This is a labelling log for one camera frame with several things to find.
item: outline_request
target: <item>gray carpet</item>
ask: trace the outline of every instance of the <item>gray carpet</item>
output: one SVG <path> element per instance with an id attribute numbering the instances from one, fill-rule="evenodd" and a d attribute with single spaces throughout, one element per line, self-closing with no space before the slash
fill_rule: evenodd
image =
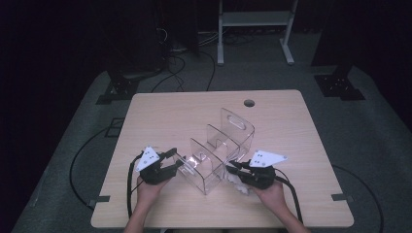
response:
<path id="1" fill-rule="evenodd" d="M 342 101 L 325 98 L 314 75 L 328 74 L 334 67 L 311 67 L 319 34 L 292 34 L 290 47 L 295 64 L 287 65 L 278 44 L 280 35 L 255 36 L 246 45 L 224 47 L 225 65 L 216 67 L 210 90 L 297 89 L 301 91 L 332 164 L 358 175 L 376 195 L 384 214 L 384 232 L 410 232 L 412 229 L 412 134 L 377 90 L 373 80 L 353 68 L 349 80 L 366 100 Z M 201 48 L 216 59 L 216 46 Z M 205 91 L 213 63 L 200 53 L 177 55 L 186 66 L 178 74 L 183 91 Z M 182 65 L 170 60 L 172 71 Z M 140 82 L 138 92 L 151 92 L 163 78 L 160 75 Z M 181 90 L 171 78 L 155 92 Z M 72 160 L 82 145 L 107 127 L 114 117 L 125 117 L 130 101 L 96 105 L 109 83 L 107 73 L 99 75 L 68 126 L 48 169 L 32 199 L 21 214 L 14 232 L 121 232 L 101 230 L 90 225 L 92 211 L 76 199 L 69 184 Z M 73 182 L 85 200 L 94 199 L 106 175 L 117 138 L 104 132 L 90 141 L 78 156 Z M 346 229 L 312 229 L 313 232 L 378 232 L 380 218 L 372 195 L 347 172 L 335 170 L 349 203 L 355 224 Z"/>

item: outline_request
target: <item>wooden table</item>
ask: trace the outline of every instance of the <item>wooden table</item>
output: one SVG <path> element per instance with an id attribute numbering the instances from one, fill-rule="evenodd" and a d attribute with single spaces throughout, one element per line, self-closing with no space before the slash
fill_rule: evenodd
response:
<path id="1" fill-rule="evenodd" d="M 253 100 L 246 107 L 245 100 Z M 221 108 L 243 117 L 255 127 L 247 161 L 255 150 L 286 155 L 275 167 L 294 185 L 303 220 L 308 227 L 348 227 L 354 223 L 346 201 L 333 201 L 342 193 L 316 127 L 297 90 L 220 91 L 136 94 L 131 101 L 91 224 L 98 228 L 125 227 L 126 181 L 130 162 L 147 145 L 156 151 L 177 148 L 190 155 L 189 139 L 206 142 L 206 125 L 220 125 Z M 290 209 L 292 194 L 285 186 Z M 133 194 L 132 207 L 136 203 Z M 153 228 L 280 228 L 255 194 L 246 196 L 222 181 L 208 195 L 178 174 L 162 190 L 146 220 Z"/>

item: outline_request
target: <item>human arm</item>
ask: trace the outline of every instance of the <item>human arm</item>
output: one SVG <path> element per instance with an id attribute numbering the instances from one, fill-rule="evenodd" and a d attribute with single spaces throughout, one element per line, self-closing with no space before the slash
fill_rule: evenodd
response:
<path id="1" fill-rule="evenodd" d="M 310 232 L 288 208 L 282 183 L 274 181 L 267 189 L 258 189 L 253 186 L 251 188 L 263 205 L 282 221 L 290 233 Z"/>
<path id="2" fill-rule="evenodd" d="M 124 233 L 142 233 L 145 225 L 146 216 L 152 205 L 155 203 L 161 189 L 170 180 L 151 185 L 143 182 L 142 178 L 137 179 L 140 185 L 137 187 L 137 203 L 129 222 L 124 228 Z"/>

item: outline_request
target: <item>plastic organizer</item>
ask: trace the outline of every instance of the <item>plastic organizer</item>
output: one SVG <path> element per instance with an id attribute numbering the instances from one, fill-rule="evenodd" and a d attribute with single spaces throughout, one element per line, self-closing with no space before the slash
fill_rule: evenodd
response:
<path id="1" fill-rule="evenodd" d="M 208 124 L 206 131 L 205 144 L 190 139 L 191 156 L 173 156 L 175 161 L 184 162 L 179 172 L 205 195 L 223 179 L 227 161 L 239 161 L 249 152 L 255 128 L 244 118 L 221 109 L 220 129 Z"/>

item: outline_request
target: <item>black wire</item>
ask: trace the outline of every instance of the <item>black wire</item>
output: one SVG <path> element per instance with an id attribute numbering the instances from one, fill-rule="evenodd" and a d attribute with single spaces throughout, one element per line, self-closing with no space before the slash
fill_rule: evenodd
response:
<path id="1" fill-rule="evenodd" d="M 341 171 L 344 171 L 344 172 L 350 174 L 351 176 L 353 176 L 354 178 L 356 178 L 361 184 L 363 184 L 363 186 L 367 189 L 367 191 L 368 191 L 368 192 L 370 193 L 370 195 L 373 197 L 373 200 L 375 201 L 376 207 L 378 208 L 379 218 L 380 218 L 380 220 L 381 220 L 381 222 L 380 222 L 380 224 L 379 224 L 379 232 L 380 232 L 380 233 L 384 232 L 384 224 L 385 224 L 385 223 L 384 223 L 384 222 L 385 222 L 385 220 L 384 220 L 384 213 L 383 213 L 383 211 L 382 211 L 381 205 L 379 204 L 378 198 L 376 197 L 375 193 L 373 193 L 372 189 L 371 189 L 360 177 L 358 177 L 357 175 L 355 175 L 353 172 L 351 172 L 351 171 L 349 171 L 349 170 L 347 170 L 347 169 L 345 169 L 345 168 L 343 168 L 343 167 L 334 165 L 334 164 L 332 164 L 332 167 L 337 168 L 337 169 L 339 169 L 339 170 L 341 170 Z"/>
<path id="2" fill-rule="evenodd" d="M 178 58 L 178 59 L 180 59 L 180 60 L 183 62 L 182 67 L 181 67 L 176 73 L 171 72 L 172 75 L 167 76 L 166 78 L 164 78 L 163 80 L 161 80 L 160 82 L 158 82 L 158 83 L 152 88 L 151 93 L 155 92 L 155 89 L 156 89 L 158 86 L 160 86 L 163 82 L 165 82 L 166 80 L 168 80 L 168 79 L 170 79 L 170 78 L 172 78 L 172 77 L 175 77 L 176 74 L 179 74 L 179 73 L 185 68 L 185 66 L 186 66 L 185 60 L 184 60 L 183 58 L 179 57 L 179 56 L 175 56 L 175 58 Z"/>
<path id="3" fill-rule="evenodd" d="M 288 186 L 288 188 L 291 190 L 292 196 L 293 196 L 293 201 L 294 201 L 294 207 L 296 208 L 297 218 L 303 224 L 303 217 L 302 217 L 302 212 L 300 211 L 299 200 L 297 199 L 296 190 L 294 189 L 293 185 L 289 181 L 287 181 L 287 180 L 285 180 L 281 177 L 278 177 L 278 176 L 275 177 L 275 180 L 278 181 L 278 182 L 286 184 Z"/>
<path id="4" fill-rule="evenodd" d="M 212 64 L 213 64 L 213 72 L 212 72 L 212 76 L 210 77 L 209 83 L 207 84 L 207 87 L 206 87 L 206 91 L 209 91 L 210 84 L 212 83 L 212 80 L 213 80 L 213 78 L 215 77 L 215 72 L 216 72 L 215 59 L 213 59 L 213 56 L 212 56 L 212 55 L 210 55 L 210 54 L 209 54 L 209 53 L 207 53 L 207 52 L 200 51 L 200 53 L 203 53 L 203 54 L 205 54 L 205 55 L 209 56 L 209 57 L 210 57 L 210 59 L 212 60 Z"/>
<path id="5" fill-rule="evenodd" d="M 137 183 L 137 185 L 133 188 L 133 189 L 131 189 L 131 193 L 133 193 L 134 192 L 134 190 L 136 190 L 139 186 L 140 186 L 140 184 L 142 184 L 142 182 L 143 181 L 140 181 L 139 183 Z"/>
<path id="6" fill-rule="evenodd" d="M 87 146 L 88 143 L 90 143 L 95 137 L 97 137 L 99 134 L 103 133 L 104 131 L 108 130 L 110 127 L 113 125 L 123 123 L 123 121 L 119 121 L 115 124 L 112 124 L 110 126 L 105 127 L 104 129 L 98 131 L 96 134 L 94 134 L 91 138 L 89 138 L 76 152 L 75 156 L 73 157 L 72 164 L 70 165 L 70 171 L 69 171 L 69 181 L 70 181 L 70 187 L 72 188 L 73 192 L 76 195 L 76 198 L 79 199 L 80 202 L 82 202 L 85 206 L 87 206 L 89 209 L 94 210 L 91 206 L 87 204 L 87 202 L 80 196 L 79 192 L 76 190 L 74 184 L 73 184 L 73 167 L 76 163 L 76 159 L 78 158 L 80 152 Z"/>
<path id="7" fill-rule="evenodd" d="M 141 158 L 143 156 L 143 151 L 142 153 L 140 153 L 139 155 L 137 155 L 133 161 L 131 161 L 130 165 L 129 165 L 129 171 L 127 173 L 127 190 L 126 190 L 126 200 L 127 200 L 127 214 L 129 216 L 129 218 L 132 215 L 132 211 L 131 211 L 131 194 L 134 191 L 134 189 L 136 189 L 140 183 L 136 186 L 136 188 L 133 188 L 133 190 L 131 190 L 131 180 L 133 177 L 133 169 L 134 169 L 134 164 L 136 163 L 136 160 Z"/>
<path id="8" fill-rule="evenodd" d="M 171 56 L 171 57 L 174 57 L 175 59 L 176 59 L 176 58 L 181 59 L 183 62 L 185 62 L 185 60 L 184 60 L 183 58 L 181 58 L 181 57 L 176 57 L 176 56 Z M 170 73 L 174 74 L 174 77 L 175 77 L 176 81 L 177 81 L 178 84 L 179 84 L 179 86 L 176 87 L 176 92 L 179 91 L 179 89 L 180 89 L 181 91 L 185 92 L 185 90 L 183 89 L 183 84 L 185 83 L 185 81 L 184 81 L 180 76 L 178 76 L 178 73 L 173 72 L 173 71 L 170 69 L 170 66 L 169 66 L 169 68 L 168 68 L 168 71 L 169 71 Z"/>
<path id="9" fill-rule="evenodd" d="M 288 176 L 287 176 L 284 172 L 282 172 L 281 170 L 279 170 L 279 169 L 277 169 L 277 168 L 275 168 L 275 171 L 278 171 L 278 172 L 282 173 L 282 175 L 284 175 L 284 177 L 286 178 L 286 180 L 289 182 L 289 178 L 288 178 Z"/>

